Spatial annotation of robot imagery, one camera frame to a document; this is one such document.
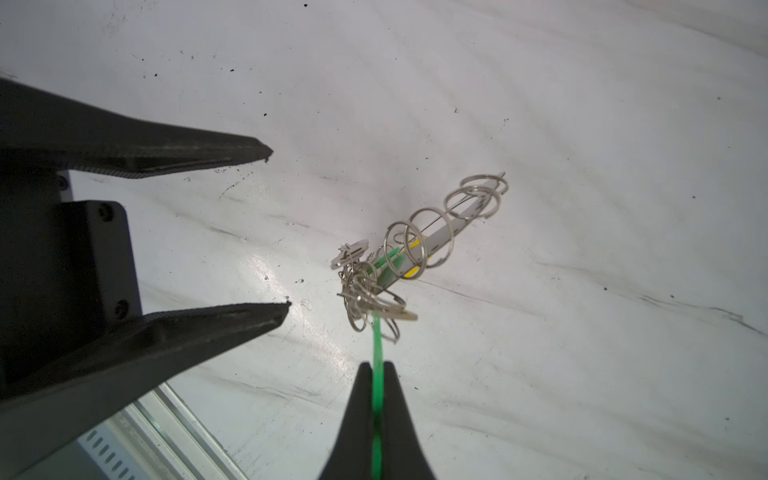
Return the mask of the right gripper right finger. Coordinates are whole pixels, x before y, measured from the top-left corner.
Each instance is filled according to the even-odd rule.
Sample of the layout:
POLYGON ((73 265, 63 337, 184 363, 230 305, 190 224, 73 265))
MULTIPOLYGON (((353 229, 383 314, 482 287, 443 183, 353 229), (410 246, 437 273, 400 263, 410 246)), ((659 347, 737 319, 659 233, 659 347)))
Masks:
POLYGON ((383 367, 382 478, 435 480, 419 443, 395 365, 385 361, 383 367))

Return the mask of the yellow key tag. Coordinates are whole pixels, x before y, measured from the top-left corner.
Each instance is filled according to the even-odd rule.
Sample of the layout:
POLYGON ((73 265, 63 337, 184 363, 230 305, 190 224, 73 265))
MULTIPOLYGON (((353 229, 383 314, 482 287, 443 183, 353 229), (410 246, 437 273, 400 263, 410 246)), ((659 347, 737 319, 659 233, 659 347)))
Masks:
POLYGON ((413 264, 412 268, 404 275, 404 278, 407 280, 415 280, 421 272, 421 261, 420 259, 417 259, 415 254, 412 252, 412 250, 414 248, 418 248, 420 244, 420 240, 413 239, 412 241, 409 241, 408 244, 404 247, 407 258, 413 264))

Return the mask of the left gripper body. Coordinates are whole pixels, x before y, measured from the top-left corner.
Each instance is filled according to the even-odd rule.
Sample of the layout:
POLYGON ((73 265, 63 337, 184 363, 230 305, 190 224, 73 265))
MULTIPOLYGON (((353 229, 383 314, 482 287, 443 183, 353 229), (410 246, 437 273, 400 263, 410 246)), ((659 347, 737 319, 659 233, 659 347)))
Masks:
POLYGON ((52 170, 1 173, 1 385, 143 314, 127 213, 67 200, 52 170))

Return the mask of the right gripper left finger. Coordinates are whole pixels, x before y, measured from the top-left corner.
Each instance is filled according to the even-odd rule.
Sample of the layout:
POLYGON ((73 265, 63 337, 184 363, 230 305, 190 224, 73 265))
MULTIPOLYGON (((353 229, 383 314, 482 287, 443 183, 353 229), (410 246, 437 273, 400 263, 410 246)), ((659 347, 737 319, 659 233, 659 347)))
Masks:
POLYGON ((373 383, 368 362, 358 367, 340 429, 320 479, 372 479, 373 383))

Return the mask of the green key tag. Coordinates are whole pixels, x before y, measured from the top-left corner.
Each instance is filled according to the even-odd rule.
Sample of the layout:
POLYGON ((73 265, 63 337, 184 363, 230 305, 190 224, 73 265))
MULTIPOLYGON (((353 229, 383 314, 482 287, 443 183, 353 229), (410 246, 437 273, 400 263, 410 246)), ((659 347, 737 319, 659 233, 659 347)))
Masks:
POLYGON ((373 413, 373 437, 372 437, 372 467, 371 477, 374 480, 383 478, 383 442, 382 442, 382 418, 384 406, 384 360, 383 360, 383 336, 381 333, 381 317, 372 311, 373 330, 373 363, 372 363, 372 413, 373 413))

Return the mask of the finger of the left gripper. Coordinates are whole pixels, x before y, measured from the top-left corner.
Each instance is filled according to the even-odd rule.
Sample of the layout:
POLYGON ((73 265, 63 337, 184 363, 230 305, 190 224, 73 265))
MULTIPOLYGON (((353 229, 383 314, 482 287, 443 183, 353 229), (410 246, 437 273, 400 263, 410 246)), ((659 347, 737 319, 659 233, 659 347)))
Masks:
POLYGON ((266 161, 241 135, 130 118, 8 79, 1 81, 1 167, 148 178, 266 161))
POLYGON ((164 381, 282 325, 289 303, 155 312, 1 397, 1 476, 13 479, 164 381))

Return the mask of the metal keyring disc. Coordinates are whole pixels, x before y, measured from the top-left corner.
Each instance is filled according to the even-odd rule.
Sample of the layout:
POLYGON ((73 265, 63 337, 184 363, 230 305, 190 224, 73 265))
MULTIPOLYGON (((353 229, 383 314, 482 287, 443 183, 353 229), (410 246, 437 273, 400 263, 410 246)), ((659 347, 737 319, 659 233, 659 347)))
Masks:
POLYGON ((341 245, 330 268, 340 278, 338 296, 352 329, 362 332, 372 328, 374 311, 389 328, 383 338, 397 342, 398 323, 415 322, 418 315, 392 287, 398 282, 415 281, 426 271, 445 264, 453 254, 457 237, 471 223, 494 216, 508 189, 504 173, 468 176, 446 195, 440 207, 420 208, 407 219, 390 224, 379 244, 372 246, 363 239, 341 245), (413 264, 404 247, 413 239, 421 241, 412 250, 421 261, 421 272, 415 280, 407 280, 404 275, 413 264))

